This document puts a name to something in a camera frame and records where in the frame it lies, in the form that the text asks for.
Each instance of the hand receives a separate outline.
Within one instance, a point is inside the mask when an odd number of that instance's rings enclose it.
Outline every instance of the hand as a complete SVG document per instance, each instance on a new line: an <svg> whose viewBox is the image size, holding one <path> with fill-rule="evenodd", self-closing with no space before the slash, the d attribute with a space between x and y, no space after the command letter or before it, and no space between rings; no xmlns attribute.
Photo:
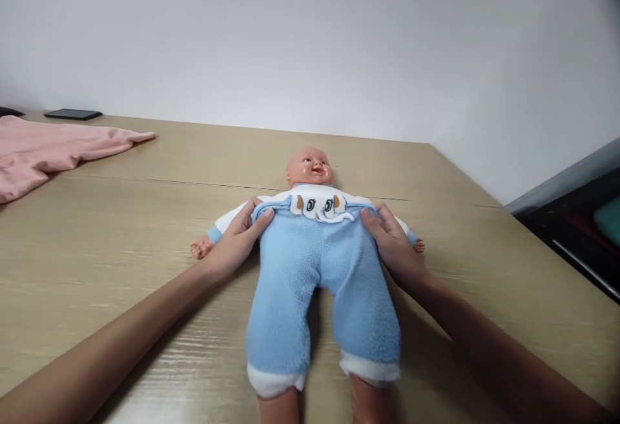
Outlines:
<svg viewBox="0 0 620 424"><path fill-rule="evenodd" d="M210 270L216 270L219 275L231 275L245 261L250 254L254 242L270 224L274 211L268 208L252 224L252 213L257 205L262 203L258 198L248 200L239 211L220 241L202 260L209 265Z"/></svg>
<svg viewBox="0 0 620 424"><path fill-rule="evenodd" d="M432 278L422 255L411 246L407 235L385 203L375 205L377 214L370 208L362 210L362 222L377 241L379 254L394 282L406 291L423 279Z"/></svg>

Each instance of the pink towel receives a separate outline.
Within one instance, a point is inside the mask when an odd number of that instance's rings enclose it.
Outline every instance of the pink towel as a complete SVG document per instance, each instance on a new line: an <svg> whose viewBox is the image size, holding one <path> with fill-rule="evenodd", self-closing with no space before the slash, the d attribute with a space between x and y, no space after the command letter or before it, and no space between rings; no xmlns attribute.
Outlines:
<svg viewBox="0 0 620 424"><path fill-rule="evenodd" d="M152 132L0 117L0 204L47 182L45 172L73 169L81 160L122 153L135 142L154 137Z"/></svg>

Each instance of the smartphone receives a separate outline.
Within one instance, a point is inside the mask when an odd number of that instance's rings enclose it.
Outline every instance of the smartphone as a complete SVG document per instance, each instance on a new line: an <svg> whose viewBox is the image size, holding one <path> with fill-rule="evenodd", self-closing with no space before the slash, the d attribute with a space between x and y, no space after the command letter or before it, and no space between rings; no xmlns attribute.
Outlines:
<svg viewBox="0 0 620 424"><path fill-rule="evenodd" d="M57 110L44 114L45 117L52 117L54 119L73 119L77 121L88 121L95 117L101 116L101 111L84 111L84 110Z"/></svg>

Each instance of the doll hand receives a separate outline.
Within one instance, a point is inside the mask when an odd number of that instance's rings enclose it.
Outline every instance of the doll hand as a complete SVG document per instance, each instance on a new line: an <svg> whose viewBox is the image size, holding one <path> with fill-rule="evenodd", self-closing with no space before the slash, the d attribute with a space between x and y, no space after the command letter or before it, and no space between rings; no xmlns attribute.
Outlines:
<svg viewBox="0 0 620 424"><path fill-rule="evenodd" d="M413 249L416 253L424 253L425 247L424 240L421 238L416 238L415 245L413 245Z"/></svg>
<svg viewBox="0 0 620 424"><path fill-rule="evenodd" d="M215 246L209 236L202 236L189 247L196 259L203 259L207 253Z"/></svg>

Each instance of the elephant print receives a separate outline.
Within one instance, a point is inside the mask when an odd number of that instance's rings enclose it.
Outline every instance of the elephant print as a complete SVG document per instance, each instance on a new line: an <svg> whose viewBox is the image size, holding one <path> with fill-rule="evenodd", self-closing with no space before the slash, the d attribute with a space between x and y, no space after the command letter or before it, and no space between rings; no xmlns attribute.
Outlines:
<svg viewBox="0 0 620 424"><path fill-rule="evenodd" d="M290 211L296 216L304 216L328 224L340 223L345 219L354 221L353 215L345 211L346 205L347 202L341 195L328 198L307 197L305 202L301 195L293 195Z"/></svg>

